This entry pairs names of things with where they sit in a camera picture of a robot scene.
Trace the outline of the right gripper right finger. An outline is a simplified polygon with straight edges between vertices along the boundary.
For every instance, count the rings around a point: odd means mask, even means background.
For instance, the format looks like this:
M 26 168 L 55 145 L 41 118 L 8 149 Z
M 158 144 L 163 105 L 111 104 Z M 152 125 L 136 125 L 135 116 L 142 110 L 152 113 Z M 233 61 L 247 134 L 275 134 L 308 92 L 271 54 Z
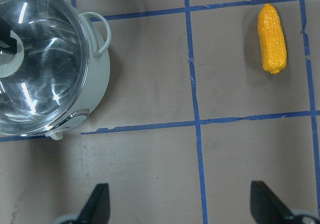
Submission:
M 250 213 L 256 223 L 300 223 L 263 181 L 252 181 L 250 185 Z

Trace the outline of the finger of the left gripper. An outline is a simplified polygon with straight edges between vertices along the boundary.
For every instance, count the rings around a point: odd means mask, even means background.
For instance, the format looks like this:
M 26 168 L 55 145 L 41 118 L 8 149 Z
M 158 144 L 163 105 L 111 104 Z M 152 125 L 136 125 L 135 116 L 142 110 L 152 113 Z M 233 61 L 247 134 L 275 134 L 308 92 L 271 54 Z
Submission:
M 0 50 L 15 55 L 17 54 L 17 40 L 11 37 L 11 25 L 3 18 L 0 18 L 0 20 Z

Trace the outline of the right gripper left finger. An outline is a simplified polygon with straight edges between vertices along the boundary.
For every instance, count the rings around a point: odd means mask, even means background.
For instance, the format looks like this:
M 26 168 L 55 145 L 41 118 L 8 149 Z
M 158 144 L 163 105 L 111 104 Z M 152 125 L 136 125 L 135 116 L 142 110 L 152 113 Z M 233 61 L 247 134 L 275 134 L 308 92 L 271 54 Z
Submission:
M 81 210 L 77 223 L 103 223 L 110 219 L 110 191 L 107 183 L 97 184 Z

